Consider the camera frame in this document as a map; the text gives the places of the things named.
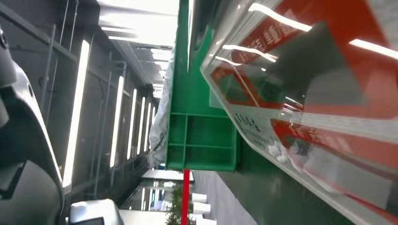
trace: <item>white plastic cover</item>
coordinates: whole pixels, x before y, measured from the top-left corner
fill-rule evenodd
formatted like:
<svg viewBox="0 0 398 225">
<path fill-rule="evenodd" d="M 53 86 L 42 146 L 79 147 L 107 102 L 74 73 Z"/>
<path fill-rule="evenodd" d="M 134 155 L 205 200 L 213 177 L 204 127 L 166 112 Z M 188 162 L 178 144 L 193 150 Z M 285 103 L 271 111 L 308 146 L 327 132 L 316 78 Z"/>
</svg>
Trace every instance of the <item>white plastic cover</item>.
<svg viewBox="0 0 398 225">
<path fill-rule="evenodd" d="M 152 123 L 151 131 L 149 132 L 149 145 L 151 151 L 148 154 L 148 163 L 150 168 L 166 161 L 168 113 L 170 111 L 174 71 L 173 62 L 174 49 L 164 78 L 162 98 L 159 102 L 158 111 Z"/>
</svg>

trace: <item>green shelf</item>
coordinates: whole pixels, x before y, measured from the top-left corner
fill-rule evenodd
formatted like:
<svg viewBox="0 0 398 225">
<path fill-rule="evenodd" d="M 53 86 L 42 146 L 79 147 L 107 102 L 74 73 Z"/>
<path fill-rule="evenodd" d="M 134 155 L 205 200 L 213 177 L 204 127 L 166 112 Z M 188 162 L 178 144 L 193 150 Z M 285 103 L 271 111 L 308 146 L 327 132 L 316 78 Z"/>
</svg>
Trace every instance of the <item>green shelf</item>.
<svg viewBox="0 0 398 225">
<path fill-rule="evenodd" d="M 200 72 L 211 32 L 188 70 L 188 0 L 180 1 L 168 124 L 166 168 L 235 171 L 240 136 L 223 109 L 210 107 L 210 87 Z"/>
</svg>

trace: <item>metal rail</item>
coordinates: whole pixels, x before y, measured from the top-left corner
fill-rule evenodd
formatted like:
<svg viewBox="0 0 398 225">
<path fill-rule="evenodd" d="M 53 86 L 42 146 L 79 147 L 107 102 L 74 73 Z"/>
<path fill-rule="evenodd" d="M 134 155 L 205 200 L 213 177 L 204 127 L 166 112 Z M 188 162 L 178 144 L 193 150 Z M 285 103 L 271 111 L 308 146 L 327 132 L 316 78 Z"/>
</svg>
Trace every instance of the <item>metal rail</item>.
<svg viewBox="0 0 398 225">
<path fill-rule="evenodd" d="M 45 45 L 50 45 L 51 38 L 47 34 L 40 31 L 29 21 L 25 20 L 23 17 L 18 15 L 18 13 L 14 12 L 12 9 L 10 9 L 6 5 L 4 5 L 4 3 L 1 2 L 0 2 L 0 16 L 9 21 L 10 23 L 12 23 L 13 25 L 15 25 L 16 27 L 30 34 L 39 42 Z M 54 50 L 60 53 L 61 55 L 66 56 L 68 59 L 76 62 L 76 56 L 74 56 L 72 53 L 70 53 L 66 48 L 64 48 L 60 44 L 54 43 Z"/>
</svg>

